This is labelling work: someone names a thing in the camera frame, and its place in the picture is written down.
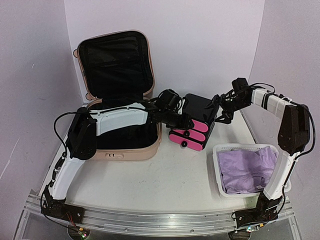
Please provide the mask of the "black pink drawer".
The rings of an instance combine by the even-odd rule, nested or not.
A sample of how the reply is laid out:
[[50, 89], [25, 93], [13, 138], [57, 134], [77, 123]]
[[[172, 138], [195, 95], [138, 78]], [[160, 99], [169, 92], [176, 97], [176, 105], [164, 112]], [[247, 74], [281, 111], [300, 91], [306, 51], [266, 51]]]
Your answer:
[[184, 137], [181, 137], [179, 135], [176, 135], [176, 134], [170, 134], [169, 135], [169, 139], [176, 143], [176, 144], [179, 144], [181, 147], [183, 148], [189, 148], [189, 149], [192, 149], [192, 150], [195, 150], [195, 151], [202, 151], [204, 149], [204, 146], [203, 144], [195, 141], [195, 140], [191, 140], [191, 139], [187, 139], [187, 138], [184, 138]]

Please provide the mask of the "white perforated plastic basket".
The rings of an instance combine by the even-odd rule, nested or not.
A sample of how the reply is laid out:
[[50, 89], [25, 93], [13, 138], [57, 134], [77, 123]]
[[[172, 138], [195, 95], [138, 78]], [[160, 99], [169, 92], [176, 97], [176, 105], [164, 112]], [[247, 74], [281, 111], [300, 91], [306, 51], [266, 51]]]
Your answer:
[[[230, 150], [249, 150], [257, 151], [259, 149], [271, 147], [271, 149], [278, 154], [277, 161], [273, 173], [271, 175], [269, 183], [266, 187], [256, 193], [248, 194], [226, 194], [222, 188], [222, 178], [220, 175], [219, 163], [218, 163], [218, 153], [226, 152]], [[250, 144], [250, 143], [225, 143], [217, 144], [213, 147], [212, 150], [213, 165], [216, 176], [216, 182], [218, 185], [219, 193], [222, 197], [228, 199], [238, 199], [246, 197], [257, 197], [260, 193], [268, 200], [276, 200], [282, 196], [282, 190], [289, 191], [291, 189], [291, 183], [289, 180], [286, 180], [290, 168], [295, 160], [296, 154], [290, 154], [284, 150], [277, 149], [277, 147], [271, 144]]]

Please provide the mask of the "purple garment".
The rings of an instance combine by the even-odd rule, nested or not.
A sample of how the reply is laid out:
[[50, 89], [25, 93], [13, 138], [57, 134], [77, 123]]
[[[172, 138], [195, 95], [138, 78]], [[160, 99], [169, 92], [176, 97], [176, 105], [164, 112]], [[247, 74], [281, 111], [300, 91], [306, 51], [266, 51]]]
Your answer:
[[221, 185], [228, 195], [261, 192], [269, 183], [278, 154], [267, 146], [256, 151], [233, 149], [217, 153]]

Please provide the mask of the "pink hard-shell suitcase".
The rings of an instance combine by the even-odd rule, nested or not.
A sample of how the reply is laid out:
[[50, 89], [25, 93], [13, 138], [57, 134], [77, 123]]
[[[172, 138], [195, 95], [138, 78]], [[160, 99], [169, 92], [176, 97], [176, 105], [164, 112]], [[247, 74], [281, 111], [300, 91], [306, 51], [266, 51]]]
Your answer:
[[[90, 101], [89, 110], [130, 105], [152, 97], [155, 80], [146, 36], [120, 31], [82, 41], [73, 51]], [[162, 125], [150, 122], [115, 129], [96, 138], [95, 160], [152, 158], [162, 140]]]

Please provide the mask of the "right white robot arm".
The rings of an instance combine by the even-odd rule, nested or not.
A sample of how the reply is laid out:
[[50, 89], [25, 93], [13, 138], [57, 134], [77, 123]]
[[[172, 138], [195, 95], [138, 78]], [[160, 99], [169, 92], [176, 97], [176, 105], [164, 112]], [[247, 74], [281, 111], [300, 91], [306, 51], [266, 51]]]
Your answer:
[[268, 90], [266, 83], [248, 84], [245, 78], [232, 81], [232, 89], [222, 95], [216, 94], [208, 109], [220, 107], [221, 116], [215, 122], [230, 124], [234, 113], [250, 105], [260, 106], [281, 120], [277, 143], [281, 149], [269, 183], [259, 194], [256, 206], [234, 212], [237, 227], [265, 224], [278, 219], [286, 194], [285, 187], [299, 158], [313, 151], [305, 150], [309, 142], [316, 144], [316, 127], [309, 108], [292, 101], [276, 89]]

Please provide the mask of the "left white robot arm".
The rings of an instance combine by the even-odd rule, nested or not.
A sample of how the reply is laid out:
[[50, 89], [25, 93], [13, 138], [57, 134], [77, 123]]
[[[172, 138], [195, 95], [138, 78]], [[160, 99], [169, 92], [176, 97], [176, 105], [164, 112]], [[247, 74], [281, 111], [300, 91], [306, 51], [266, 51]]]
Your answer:
[[81, 107], [72, 112], [64, 151], [56, 162], [50, 182], [41, 195], [41, 212], [57, 219], [69, 213], [65, 203], [68, 189], [81, 166], [97, 152], [97, 137], [130, 126], [148, 122], [163, 123], [166, 127], [189, 130], [194, 123], [189, 114], [180, 111], [180, 96], [171, 89], [164, 90], [152, 100], [141, 99], [131, 104], [101, 110]]

